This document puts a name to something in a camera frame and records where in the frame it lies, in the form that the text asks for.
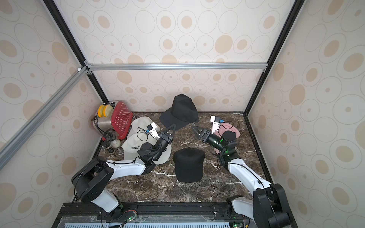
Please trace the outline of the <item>pink LA cap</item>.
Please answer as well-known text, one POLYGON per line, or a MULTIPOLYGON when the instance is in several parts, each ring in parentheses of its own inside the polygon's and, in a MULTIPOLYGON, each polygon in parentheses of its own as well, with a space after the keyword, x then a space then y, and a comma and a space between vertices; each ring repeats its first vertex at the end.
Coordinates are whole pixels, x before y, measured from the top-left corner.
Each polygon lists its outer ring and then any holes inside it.
POLYGON ((227 131, 236 133, 236 139, 240 137, 239 130, 230 123, 221 123, 218 131, 216 131, 214 134, 218 136, 218 139, 220 141, 223 133, 225 133, 227 131))

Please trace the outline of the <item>black cap plain front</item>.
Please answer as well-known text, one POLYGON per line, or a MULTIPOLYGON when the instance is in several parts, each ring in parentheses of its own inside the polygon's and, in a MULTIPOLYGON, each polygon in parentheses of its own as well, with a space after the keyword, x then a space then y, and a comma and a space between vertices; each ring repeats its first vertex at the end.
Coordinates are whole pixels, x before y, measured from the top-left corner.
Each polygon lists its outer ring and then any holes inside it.
POLYGON ((187 147, 174 153, 175 175, 178 181, 184 183, 198 182, 203 177, 203 162, 205 152, 187 147))

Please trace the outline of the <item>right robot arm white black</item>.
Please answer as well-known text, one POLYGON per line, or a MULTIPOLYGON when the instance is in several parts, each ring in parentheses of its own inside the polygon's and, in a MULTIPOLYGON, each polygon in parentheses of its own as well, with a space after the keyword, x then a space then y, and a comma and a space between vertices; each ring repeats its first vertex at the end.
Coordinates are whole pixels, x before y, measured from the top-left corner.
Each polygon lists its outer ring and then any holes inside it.
POLYGON ((295 223, 284 188, 260 177, 238 155, 235 132, 226 131, 218 136, 198 126, 192 126, 192 131, 198 140, 219 151, 219 164, 238 178, 252 195, 252 200, 237 197, 231 201, 235 213, 254 220, 258 228, 284 228, 295 223))

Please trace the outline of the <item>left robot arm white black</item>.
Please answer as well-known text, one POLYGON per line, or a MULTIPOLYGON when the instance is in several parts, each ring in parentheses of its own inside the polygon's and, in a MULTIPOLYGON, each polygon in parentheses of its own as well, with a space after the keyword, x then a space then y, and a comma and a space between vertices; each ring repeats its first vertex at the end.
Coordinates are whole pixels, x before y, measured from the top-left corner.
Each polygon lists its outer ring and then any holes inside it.
POLYGON ((173 142, 176 125, 172 124, 159 134, 155 144, 144 143, 137 152, 138 157, 129 161, 106 160, 97 156, 78 171, 71 179, 76 197, 82 203, 94 203, 106 213, 114 215, 122 213, 122 204, 106 186, 110 180, 125 176, 140 176, 149 174, 156 161, 173 142))

